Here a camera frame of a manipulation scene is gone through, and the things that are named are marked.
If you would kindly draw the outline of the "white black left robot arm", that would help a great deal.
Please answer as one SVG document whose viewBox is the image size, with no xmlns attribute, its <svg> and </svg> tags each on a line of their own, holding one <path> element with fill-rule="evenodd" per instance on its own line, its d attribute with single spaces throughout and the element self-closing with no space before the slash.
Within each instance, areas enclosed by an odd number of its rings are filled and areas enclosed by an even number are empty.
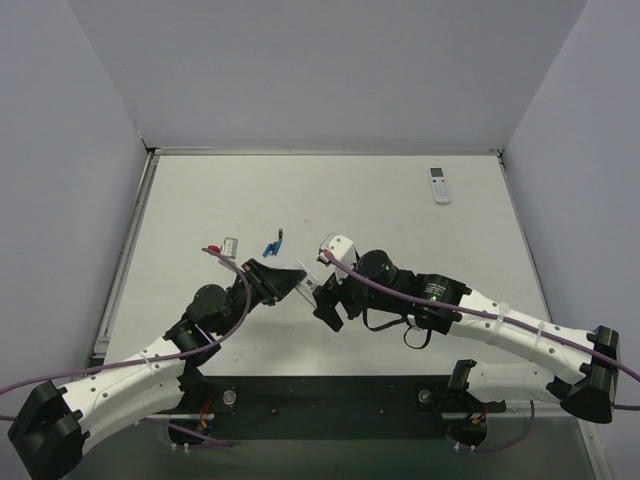
<svg viewBox="0 0 640 480">
<path fill-rule="evenodd" d="M 236 274 L 233 284 L 199 288 L 180 320 L 136 354 L 61 386 L 46 380 L 30 392 L 8 439 L 31 478 L 63 478 L 98 443 L 149 415 L 199 408 L 200 366 L 256 306 L 275 305 L 307 276 L 254 259 L 224 263 Z"/>
</svg>

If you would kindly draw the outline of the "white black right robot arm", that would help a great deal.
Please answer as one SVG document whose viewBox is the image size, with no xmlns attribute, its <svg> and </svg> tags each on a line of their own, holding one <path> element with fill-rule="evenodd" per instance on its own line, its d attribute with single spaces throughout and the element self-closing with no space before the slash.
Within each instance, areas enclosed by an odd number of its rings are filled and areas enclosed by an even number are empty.
<svg viewBox="0 0 640 480">
<path fill-rule="evenodd" d="M 382 250 L 356 256 L 347 265 L 329 249 L 319 262 L 334 272 L 314 291 L 314 314 L 333 330 L 343 320 L 366 320 L 372 311 L 395 315 L 386 325 L 478 341 L 518 357 L 490 364 L 463 359 L 449 378 L 449 391 L 482 404 L 507 400 L 553 403 L 592 423 L 613 419 L 619 374 L 619 335 L 608 327 L 580 330 L 525 315 L 466 284 L 437 274 L 397 268 Z"/>
</svg>

